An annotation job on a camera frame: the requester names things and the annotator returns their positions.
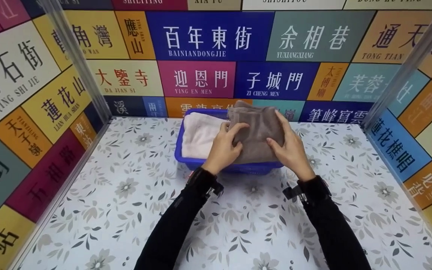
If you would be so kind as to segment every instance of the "floral patterned surface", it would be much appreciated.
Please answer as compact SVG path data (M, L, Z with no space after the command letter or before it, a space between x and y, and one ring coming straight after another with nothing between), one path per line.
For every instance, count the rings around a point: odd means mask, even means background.
M180 125L171 118L115 119L20 269L132 270L190 173L174 159ZM360 128L291 125L372 267L432 270L432 233ZM199 212L175 268L327 269L300 202L283 197L296 180L287 169L221 175L225 193Z

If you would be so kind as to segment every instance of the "folded towel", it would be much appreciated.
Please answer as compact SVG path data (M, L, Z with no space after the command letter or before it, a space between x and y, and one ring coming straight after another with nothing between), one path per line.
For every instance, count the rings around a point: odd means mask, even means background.
M225 120L207 114L192 112L184 117L184 134L181 156L207 159L213 140Z
M236 101L228 109L229 128L237 123L248 123L249 128L241 129L234 137L233 145L243 143L243 150L234 164L278 161L266 138L271 138L280 146L284 144L284 131L275 114L276 107L256 107L242 100Z

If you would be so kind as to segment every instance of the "blue sign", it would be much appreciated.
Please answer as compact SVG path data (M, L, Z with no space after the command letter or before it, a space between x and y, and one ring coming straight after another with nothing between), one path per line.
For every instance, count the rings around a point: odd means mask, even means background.
M137 96L104 96L111 114L114 116L146 117L146 107L142 97Z
M429 78L421 71L415 70L413 76L398 91L396 99L389 104L388 109L398 117L404 109L413 101L419 92L428 83Z
M350 64L333 101L377 101L399 67L398 64Z
M373 103L307 101L300 122L360 124Z
M305 101L319 63L240 62L235 98Z
M98 133L101 128L103 128L104 123L101 121L101 118L99 118L98 112L96 111L96 108L92 101L89 103L86 109L84 109L84 114L93 126L94 131Z
M146 115L149 117L168 117L164 97L143 97Z
M431 161L427 152L387 109L368 133L399 181L406 181Z
M288 121L297 122L300 119L305 102L298 100L254 99L252 105L258 107L274 106L278 108L279 112L284 115Z
M264 61L274 12L146 12L157 60Z
M21 0L31 18L45 14L38 0ZM113 10L111 0L59 0L64 10Z

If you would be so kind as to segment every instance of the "black clip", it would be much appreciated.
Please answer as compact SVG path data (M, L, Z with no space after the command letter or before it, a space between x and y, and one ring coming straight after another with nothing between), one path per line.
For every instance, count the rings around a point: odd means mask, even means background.
M283 194L287 200L293 200L293 202L298 200L298 196L302 194L300 186L287 187L283 190Z

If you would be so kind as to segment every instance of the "orange sign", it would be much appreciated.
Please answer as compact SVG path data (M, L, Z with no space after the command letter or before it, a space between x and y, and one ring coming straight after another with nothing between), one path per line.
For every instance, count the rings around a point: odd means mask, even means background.
M432 161L404 182L418 205L425 209L432 204Z
M71 131L74 133L76 138L79 140L84 149L88 149L96 138L96 132L89 123L86 114L82 112L76 120L70 126Z
M193 108L200 109L228 109L232 108L238 99L201 99L197 97L166 97L168 117L181 118L186 111ZM242 99L252 104L252 99Z
M348 66L348 63L321 63L307 100L330 101L333 99Z
M144 11L116 11L131 59L156 59Z
M0 140L31 168L53 145L21 107L0 121Z
M413 137L416 137L432 122L432 81L399 115L398 120Z
M355 63L403 63L432 21L432 11L378 11L353 58Z

